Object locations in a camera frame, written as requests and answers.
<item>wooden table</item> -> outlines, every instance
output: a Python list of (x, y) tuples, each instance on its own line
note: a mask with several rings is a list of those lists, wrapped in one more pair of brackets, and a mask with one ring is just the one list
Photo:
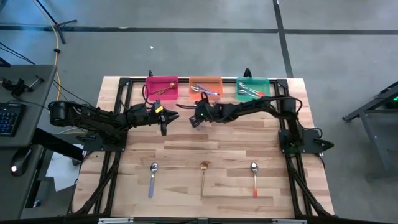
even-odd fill
[[(113, 110), (120, 77), (104, 77), (98, 106)], [(313, 127), (304, 80), (288, 79), (290, 94), (303, 101), (300, 122)], [(142, 103), (142, 83), (135, 83), (131, 104)], [(237, 102), (235, 84), (225, 84), (220, 102)], [(242, 116), (228, 124), (202, 123), (193, 129), (188, 118), (193, 110), (175, 106), (191, 105), (188, 83), (179, 85), (177, 101), (163, 101), (179, 119), (167, 126), (132, 128), (126, 151), (122, 154), (113, 200), (112, 216), (123, 217), (212, 217), (212, 218), (293, 218), (293, 206), (285, 158), (277, 139), (279, 120), (268, 113)], [(79, 209), (97, 187), (103, 152), (90, 155), (81, 167), (73, 201)], [(199, 164), (209, 163), (205, 174), (204, 198), (200, 200), (202, 171)], [(250, 163), (257, 162), (259, 198), (253, 196)], [(157, 162), (154, 197), (148, 198), (149, 166)], [(333, 213), (328, 184), (321, 160), (304, 154), (303, 164), (308, 188), (324, 208)], [(305, 212), (301, 190), (300, 208)], [(108, 194), (105, 189), (101, 209)]]

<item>orange tray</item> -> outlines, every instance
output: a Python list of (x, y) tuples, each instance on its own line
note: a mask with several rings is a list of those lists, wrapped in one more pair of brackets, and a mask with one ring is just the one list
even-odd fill
[(201, 100), (201, 91), (193, 91), (192, 85), (202, 85), (211, 92), (220, 95), (208, 95), (210, 100), (218, 100), (223, 95), (223, 79), (221, 77), (189, 77), (189, 95), (193, 100)]

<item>plastic bin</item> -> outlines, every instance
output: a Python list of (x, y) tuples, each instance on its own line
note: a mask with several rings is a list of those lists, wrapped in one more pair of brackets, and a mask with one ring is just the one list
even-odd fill
[(242, 95), (239, 94), (238, 91), (242, 90), (241, 87), (239, 87), (239, 82), (243, 83), (246, 87), (256, 90), (259, 92), (264, 93), (264, 96), (270, 96), (270, 86), (269, 86), (269, 80), (267, 78), (246, 78), (246, 77), (240, 77), (236, 79), (236, 98), (239, 101), (250, 101), (253, 99), (258, 99), (259, 97), (254, 97), (250, 95)]
[(201, 100), (202, 91), (193, 91), (192, 85), (202, 85), (213, 93), (220, 95), (208, 95), (209, 100), (218, 100), (223, 94), (223, 79), (221, 77), (189, 77), (189, 95), (193, 100)]
[[(164, 88), (170, 87), (170, 83), (174, 82), (177, 86), (155, 96), (156, 90), (162, 90)], [(177, 76), (167, 76), (167, 77), (147, 77), (145, 79), (145, 84), (148, 88), (148, 100), (176, 100), (178, 98), (178, 77)]]

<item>concrete floor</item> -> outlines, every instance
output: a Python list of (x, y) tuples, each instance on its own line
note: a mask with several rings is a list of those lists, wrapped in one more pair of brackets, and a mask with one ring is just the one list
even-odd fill
[[(69, 0), (43, 1), (58, 22), (76, 26), (276, 29), (272, 0)], [(280, 0), (285, 29), (394, 30), (394, 0)], [(28, 0), (9, 1), (0, 12), (6, 24), (46, 25)], [(217, 75), (286, 77), (278, 34), (66, 32), (58, 68), (66, 89), (92, 104), (104, 75)], [(396, 35), (286, 35), (295, 78), (304, 78), (316, 126), (335, 143), (325, 153), (335, 213), (343, 218), (396, 223), (398, 183), (369, 183), (380, 168), (359, 121), (341, 117), (397, 81)], [(4, 31), (0, 42), (35, 63), (51, 64), (52, 32)], [(12, 64), (25, 61), (1, 51)], [(51, 90), (48, 99), (55, 99)], [(43, 113), (39, 126), (57, 133)]]

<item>spoon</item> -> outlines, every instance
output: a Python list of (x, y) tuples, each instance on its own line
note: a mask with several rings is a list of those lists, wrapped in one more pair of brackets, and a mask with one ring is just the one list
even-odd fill
[(170, 86), (169, 87), (163, 88), (161, 90), (156, 90), (156, 91), (153, 91), (151, 93), (155, 93), (155, 96), (159, 96), (160, 94), (165, 93), (167, 90), (175, 89), (176, 87), (177, 87), (177, 84), (175, 82), (170, 82)]
[(257, 90), (253, 90), (252, 88), (247, 87), (245, 84), (243, 84), (243, 82), (238, 82), (239, 87), (241, 87), (244, 90), (248, 90), (254, 94), (256, 94), (257, 96), (264, 96), (263, 92), (257, 91)]
[(255, 162), (252, 162), (250, 165), (250, 169), (253, 171), (254, 174), (254, 198), (257, 198), (257, 172), (259, 171), (259, 167), (257, 166), (257, 164)]
[(208, 164), (206, 162), (202, 162), (199, 165), (199, 168), (203, 171), (203, 175), (201, 177), (201, 190), (200, 190), (200, 200), (203, 198), (203, 188), (205, 187), (205, 171), (208, 168)]
[(210, 91), (202, 90), (199, 86), (191, 86), (191, 89), (192, 89), (193, 91), (202, 91), (202, 92), (205, 92), (205, 93), (207, 93), (208, 95), (220, 95), (220, 94), (218, 94), (218, 93), (212, 93), (212, 92), (210, 92)]
[(247, 95), (253, 96), (253, 97), (260, 97), (260, 96), (254, 95), (252, 93), (248, 93), (246, 90), (238, 90), (238, 94), (242, 94), (242, 95), (247, 94)]
[(150, 165), (150, 172), (152, 173), (152, 177), (150, 178), (150, 186), (149, 186), (149, 194), (148, 197), (152, 198), (154, 196), (154, 184), (155, 184), (155, 173), (159, 167), (157, 163), (154, 162)]

